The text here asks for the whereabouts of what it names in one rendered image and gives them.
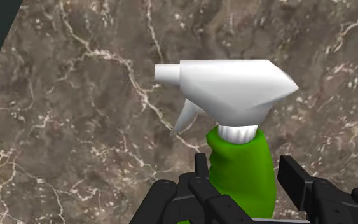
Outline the green spray bottle white trigger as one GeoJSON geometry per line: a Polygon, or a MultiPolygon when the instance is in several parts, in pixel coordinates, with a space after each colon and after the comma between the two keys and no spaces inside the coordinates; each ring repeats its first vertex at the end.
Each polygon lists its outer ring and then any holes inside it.
{"type": "Polygon", "coordinates": [[[273,105],[298,90],[293,79],[266,59],[181,60],[157,64],[158,83],[178,86],[185,96],[172,133],[198,113],[217,125],[206,135],[210,182],[250,217],[271,218],[276,183],[272,156],[259,125],[273,105]]]}

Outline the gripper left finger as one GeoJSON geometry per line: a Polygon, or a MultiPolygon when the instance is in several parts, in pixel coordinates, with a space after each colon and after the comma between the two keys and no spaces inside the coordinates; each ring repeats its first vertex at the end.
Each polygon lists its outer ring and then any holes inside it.
{"type": "Polygon", "coordinates": [[[129,224],[253,224],[253,219],[209,181],[205,153],[195,154],[195,171],[179,182],[155,181],[129,224]]]}

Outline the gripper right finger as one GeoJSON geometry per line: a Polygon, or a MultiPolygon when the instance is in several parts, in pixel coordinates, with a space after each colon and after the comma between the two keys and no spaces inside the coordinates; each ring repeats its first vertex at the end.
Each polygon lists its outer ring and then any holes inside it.
{"type": "Polygon", "coordinates": [[[289,155],[280,156],[277,179],[311,224],[358,224],[358,187],[344,192],[324,178],[309,175],[289,155]]]}

